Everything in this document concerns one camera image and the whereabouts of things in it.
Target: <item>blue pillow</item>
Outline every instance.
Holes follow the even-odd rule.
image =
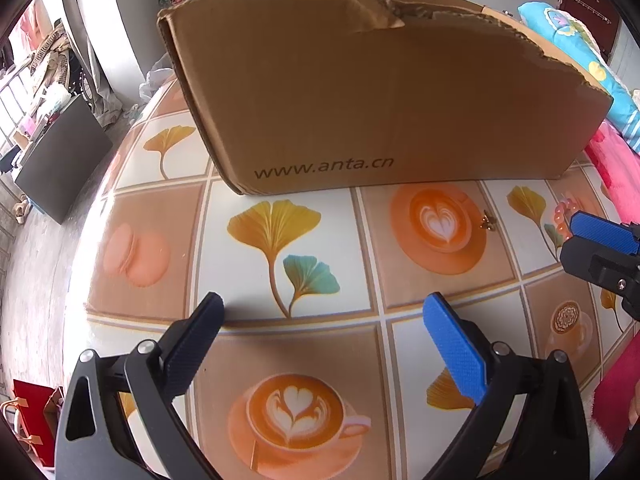
[[[543,38],[587,69],[613,97],[607,119],[626,143],[640,153],[640,113],[626,89],[616,81],[609,67],[589,47],[566,16],[549,4],[529,2],[518,7],[522,21]]]

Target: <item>gray curtain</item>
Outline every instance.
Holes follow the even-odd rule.
[[[62,4],[65,10],[62,22],[91,89],[92,111],[100,125],[107,126],[118,119],[122,111],[122,103],[113,93],[95,56],[94,48],[84,28],[78,1],[62,0]]]

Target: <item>patterned tablecloth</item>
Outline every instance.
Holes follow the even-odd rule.
[[[633,337],[619,299],[558,263],[573,211],[619,221],[603,190],[582,156],[548,182],[238,196],[170,81],[122,143],[82,233],[65,373],[84,348],[159,338],[212,290],[228,323],[174,405],[224,478],[421,479],[472,407],[422,324],[430,292],[519,354],[563,348],[585,396]]]

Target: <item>pink fabric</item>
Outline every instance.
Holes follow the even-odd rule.
[[[607,120],[584,151],[600,173],[620,221],[640,223],[640,156]]]
[[[593,420],[602,430],[613,451],[622,446],[629,427],[629,406],[640,380],[640,334],[622,352],[593,395]]]

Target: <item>red fabric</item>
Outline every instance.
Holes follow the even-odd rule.
[[[629,428],[629,406],[640,380],[640,333],[610,368],[593,394],[593,419],[614,452]]]
[[[640,156],[606,120],[584,151],[602,177],[620,221],[640,223]]]
[[[15,396],[26,399],[29,404],[28,408],[18,407],[27,434],[29,436],[37,435],[42,439],[42,445],[34,445],[33,449],[44,467],[53,467],[56,450],[55,435],[51,434],[47,421],[42,414],[42,410],[44,410],[44,406],[53,391],[53,388],[48,386],[14,380]]]

